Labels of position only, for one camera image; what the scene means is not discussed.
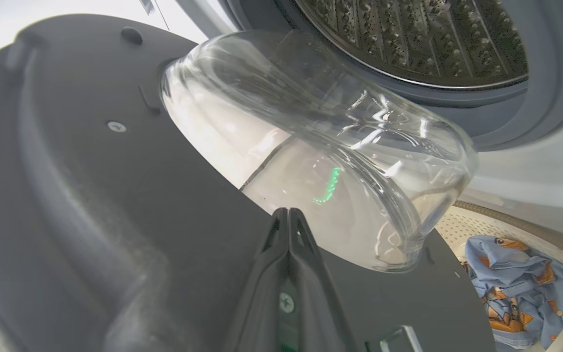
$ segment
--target transparent glass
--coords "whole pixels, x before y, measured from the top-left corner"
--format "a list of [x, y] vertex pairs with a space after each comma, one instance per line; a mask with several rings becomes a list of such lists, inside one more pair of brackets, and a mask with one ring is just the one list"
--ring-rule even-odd
[[301, 31], [209, 40], [167, 67], [161, 95], [181, 133], [253, 202], [301, 209], [320, 247], [375, 270], [413, 268], [476, 170], [459, 127]]

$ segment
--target clothes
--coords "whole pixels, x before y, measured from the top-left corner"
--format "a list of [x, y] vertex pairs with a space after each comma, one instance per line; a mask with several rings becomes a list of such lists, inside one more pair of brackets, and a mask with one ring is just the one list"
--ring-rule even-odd
[[548, 348], [563, 329], [563, 264], [519, 241], [478, 235], [463, 263], [501, 351]]

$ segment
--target laundry basket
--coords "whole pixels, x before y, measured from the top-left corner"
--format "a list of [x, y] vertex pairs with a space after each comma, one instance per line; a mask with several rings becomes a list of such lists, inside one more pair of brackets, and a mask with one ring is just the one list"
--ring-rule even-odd
[[[461, 261], [465, 260], [464, 247], [467, 239], [483, 234], [518, 240], [563, 263], [563, 240], [559, 236], [533, 223], [479, 205], [456, 202], [436, 225], [436, 229]], [[527, 351], [536, 352], [544, 349], [538, 342]], [[549, 346], [547, 352], [563, 352], [563, 331]]]

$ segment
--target screw head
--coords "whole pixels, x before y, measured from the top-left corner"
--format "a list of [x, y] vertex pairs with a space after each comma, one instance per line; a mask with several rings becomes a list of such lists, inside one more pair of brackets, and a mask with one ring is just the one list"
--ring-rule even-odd
[[280, 308], [283, 312], [289, 313], [295, 310], [295, 301], [286, 292], [280, 293]]
[[127, 127], [125, 127], [125, 125], [123, 125], [123, 123], [120, 123], [120, 122], [109, 121], [107, 123], [107, 125], [108, 125], [108, 129], [110, 129], [114, 132], [123, 133], [123, 132], [127, 131]]

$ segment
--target washing machine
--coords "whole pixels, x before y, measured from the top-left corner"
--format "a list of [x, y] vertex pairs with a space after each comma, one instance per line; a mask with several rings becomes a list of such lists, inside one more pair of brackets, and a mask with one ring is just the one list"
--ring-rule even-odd
[[358, 72], [471, 136], [480, 167], [461, 199], [563, 234], [563, 1], [178, 2], [210, 38], [316, 34]]

